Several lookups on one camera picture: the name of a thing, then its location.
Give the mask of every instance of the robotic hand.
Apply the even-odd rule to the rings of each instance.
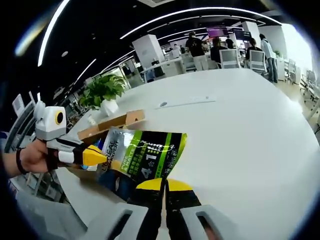
[[[36,119],[36,138],[46,141],[49,171],[57,169],[59,162],[93,166],[107,161],[107,157],[96,146],[85,144],[66,134],[67,121],[64,107],[46,107],[44,102],[38,101],[33,116]]]

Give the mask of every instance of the bracelet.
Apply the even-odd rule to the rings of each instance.
[[[18,150],[16,151],[15,161],[16,161],[16,166],[18,167],[20,173],[25,175],[25,174],[28,173],[28,171],[24,170],[24,167],[21,164],[20,152],[21,152],[22,149],[23,148],[18,148]]]

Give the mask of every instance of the l'oreal package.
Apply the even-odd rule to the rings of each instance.
[[[98,165],[98,182],[127,201],[138,184],[169,175],[186,141],[186,133],[112,127],[102,148],[107,162]]]

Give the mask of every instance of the led light strip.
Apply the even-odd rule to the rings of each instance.
[[[181,32],[173,33],[173,34],[170,34],[170,35],[168,35],[168,36],[160,37],[160,38],[158,38],[157,40],[165,39],[165,38],[167,38],[167,37],[171,37],[171,36],[174,36],[174,35],[177,35],[177,34],[183,34],[183,33],[187,33],[187,32],[192,32],[192,31],[196,31],[196,30],[201,30],[201,29],[206,29],[206,27],[200,27],[200,28],[195,28],[195,29],[190,29],[190,30],[186,30],[186,31],[181,31]]]
[[[106,69],[108,69],[110,66],[112,66],[113,64],[115,64],[116,62],[118,62],[120,59],[124,58],[125,56],[128,56],[129,54],[133,53],[135,50],[132,50],[130,52],[128,52],[127,54],[119,57],[117,60],[115,60],[113,63],[111,63],[110,65],[108,65],[105,69],[103,69],[100,73],[103,73]]]
[[[198,34],[196,34],[196,36],[199,36],[199,35],[208,35],[208,33],[207,33],[207,32],[204,32],[204,33],[198,33]],[[176,39],[168,40],[168,42],[173,42],[173,41],[176,41],[176,40],[179,40],[179,39],[186,39],[186,38],[188,38],[188,37],[189,37],[189,36],[178,37],[178,38],[176,38]]]
[[[226,17],[226,18],[232,18],[232,19],[246,19],[246,20],[251,20],[253,22],[258,22],[258,23],[261,23],[262,25],[265,25],[266,23],[264,21],[260,21],[260,20],[256,20],[256,19],[253,19],[253,18],[249,18],[249,17],[244,17],[244,16],[230,16],[230,15],[203,15],[201,16],[202,18],[213,18],[213,17]],[[159,28],[162,28],[164,26],[167,26],[167,25],[170,25],[170,24],[173,24],[173,23],[177,23],[177,22],[181,22],[181,21],[184,21],[184,20],[190,20],[190,19],[198,19],[200,18],[200,16],[194,16],[194,17],[187,17],[187,18],[182,18],[182,19],[179,19],[179,20],[176,20],[176,21],[171,21],[169,23],[166,23],[166,24],[163,24],[163,25],[160,25],[160,26],[157,26],[153,29],[150,29],[148,30],[147,32],[151,32],[153,30],[156,30],[156,29],[159,29]]]
[[[240,26],[226,26],[225,28],[227,28],[227,29],[244,29],[243,27],[240,27]]]
[[[258,15],[262,18],[265,18],[265,19],[268,19],[270,21],[273,21],[279,25],[282,25],[281,22],[269,17],[269,16],[265,16],[261,13],[257,13],[257,12],[254,12],[254,11],[250,11],[250,10],[245,10],[245,9],[240,9],[240,8],[234,8],[234,7],[225,7],[225,6],[207,6],[207,7],[197,7],[197,8],[191,8],[191,9],[185,9],[185,10],[181,10],[181,11],[176,11],[176,12],[172,12],[172,13],[169,13],[167,15],[163,15],[163,16],[160,16],[160,17],[157,17],[151,21],[148,21],[138,27],[136,27],[135,29],[132,29],[131,31],[127,32],[125,35],[123,35],[122,37],[120,37],[120,39],[124,39],[125,37],[127,37],[128,35],[134,33],[135,31],[151,24],[151,23],[154,23],[158,20],[161,20],[161,19],[164,19],[164,18],[167,18],[167,17],[170,17],[170,16],[173,16],[173,15],[177,15],[177,14],[182,14],[182,13],[187,13],[187,12],[192,12],[192,11],[200,11],[200,10],[231,10],[231,11],[238,11],[238,12],[242,12],[242,13],[248,13],[248,14],[254,14],[254,15]]]
[[[88,68],[90,68],[90,66],[91,66],[92,64],[94,64],[94,62],[95,62],[96,60],[97,60],[97,59],[93,60],[93,61],[85,68],[85,70],[83,70],[83,72],[80,74],[80,76],[78,76],[78,78],[77,78],[76,81],[73,83],[73,85],[75,85],[75,84],[78,82],[78,80],[82,77],[82,75],[88,70]]]
[[[70,0],[63,0],[63,2],[59,5],[59,7],[57,8],[57,10],[55,11],[42,40],[42,44],[41,44],[41,48],[40,48],[40,53],[39,53],[39,58],[38,58],[38,67],[42,65],[42,61],[44,60],[44,56],[45,56],[45,51],[46,51],[46,47],[47,47],[47,43],[50,37],[50,34],[60,16],[60,14],[62,13],[62,11],[65,9],[66,5],[70,2]]]

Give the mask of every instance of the cardboard box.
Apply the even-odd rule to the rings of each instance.
[[[98,125],[87,128],[86,130],[78,132],[78,137],[86,144],[93,144],[101,137],[107,134],[107,131],[111,127],[123,127],[129,126],[133,123],[145,119],[145,113],[143,110],[129,111],[127,114],[116,117],[109,121],[102,122]]]
[[[78,137],[81,141],[85,142],[86,144],[94,144],[101,137],[106,136],[108,134],[108,130],[111,127],[125,127],[136,122],[142,121],[144,119],[145,113],[143,110],[129,111],[125,115],[118,116],[109,121],[102,122],[98,125],[89,127],[83,131],[78,132]],[[86,171],[72,167],[67,167],[67,169],[81,180],[97,180],[95,171]]]

